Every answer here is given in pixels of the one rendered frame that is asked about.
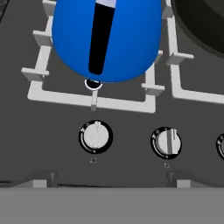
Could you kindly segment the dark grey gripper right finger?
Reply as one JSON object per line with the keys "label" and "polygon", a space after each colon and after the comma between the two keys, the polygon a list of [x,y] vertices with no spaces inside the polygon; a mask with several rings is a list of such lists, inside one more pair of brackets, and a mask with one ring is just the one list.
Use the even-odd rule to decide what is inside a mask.
{"label": "dark grey gripper right finger", "polygon": [[167,185],[174,188],[209,188],[212,185],[203,180],[194,178],[190,174],[177,171],[168,171]]}

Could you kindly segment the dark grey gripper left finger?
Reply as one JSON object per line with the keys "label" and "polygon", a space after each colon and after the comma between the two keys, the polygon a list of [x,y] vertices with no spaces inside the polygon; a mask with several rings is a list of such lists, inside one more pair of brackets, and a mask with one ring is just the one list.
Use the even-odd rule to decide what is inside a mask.
{"label": "dark grey gripper left finger", "polygon": [[16,181],[18,188],[51,188],[57,186],[58,174],[56,171],[35,171],[28,177]]}

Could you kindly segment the white round stove knob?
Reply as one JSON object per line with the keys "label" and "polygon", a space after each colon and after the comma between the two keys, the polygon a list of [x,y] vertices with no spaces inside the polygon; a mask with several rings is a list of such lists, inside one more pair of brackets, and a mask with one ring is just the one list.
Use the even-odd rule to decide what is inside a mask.
{"label": "white round stove knob", "polygon": [[224,160],[224,133],[220,134],[216,139],[216,150],[219,156]]}
{"label": "white round stove knob", "polygon": [[160,127],[151,134],[150,146],[158,157],[171,160],[180,154],[182,141],[176,129]]}
{"label": "white round stove knob", "polygon": [[114,135],[107,123],[92,120],[80,128],[78,139],[85,152],[97,155],[109,149],[113,143]]}

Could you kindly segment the white burner grate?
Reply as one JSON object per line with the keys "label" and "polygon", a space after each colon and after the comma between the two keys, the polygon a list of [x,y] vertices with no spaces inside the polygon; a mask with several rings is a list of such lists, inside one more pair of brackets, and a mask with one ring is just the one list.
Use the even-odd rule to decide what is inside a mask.
{"label": "white burner grate", "polygon": [[31,83],[27,94],[27,98],[29,100],[90,107],[92,111],[96,111],[96,109],[99,108],[151,114],[156,112],[156,97],[165,91],[165,87],[159,86],[155,83],[154,64],[152,64],[145,72],[145,82],[142,84],[142,87],[145,89],[144,101],[126,101],[100,97],[97,90],[94,90],[91,95],[68,94],[43,90],[42,86],[44,79],[49,75],[47,65],[52,50],[51,29],[53,24],[53,11],[56,2],[51,0],[42,0],[42,4],[47,16],[45,30],[34,31],[32,33],[39,46],[36,66],[34,68],[23,67],[21,69],[21,73]]}
{"label": "white burner grate", "polygon": [[164,2],[162,19],[166,21],[168,35],[169,58],[166,61],[166,65],[170,68],[172,96],[176,99],[224,105],[224,94],[197,92],[186,90],[181,87],[179,65],[184,60],[192,60],[194,56],[192,54],[179,52],[176,19],[172,10],[172,0],[162,1]]}

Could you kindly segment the dark grey hob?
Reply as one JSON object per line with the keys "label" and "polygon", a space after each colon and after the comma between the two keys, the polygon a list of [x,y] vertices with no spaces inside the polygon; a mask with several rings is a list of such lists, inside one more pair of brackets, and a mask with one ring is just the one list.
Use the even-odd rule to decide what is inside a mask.
{"label": "dark grey hob", "polygon": [[[175,99],[170,69],[162,58],[156,83],[166,90],[153,114],[30,101],[23,67],[34,67],[39,48],[32,33],[46,26],[42,0],[10,0],[0,24],[0,179],[23,179],[35,171],[54,171],[61,184],[154,186],[166,184],[168,171],[185,172],[224,186],[224,160],[215,141],[224,133],[224,105]],[[102,154],[85,152],[81,127],[107,123],[113,143]],[[182,148],[171,160],[151,148],[160,127],[177,130]]]}

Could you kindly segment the black pan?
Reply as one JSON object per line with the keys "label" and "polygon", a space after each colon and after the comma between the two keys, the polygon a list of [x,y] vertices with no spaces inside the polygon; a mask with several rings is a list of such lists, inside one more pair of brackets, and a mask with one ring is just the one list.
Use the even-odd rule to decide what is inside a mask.
{"label": "black pan", "polygon": [[194,44],[224,59],[224,0],[171,0],[171,7]]}

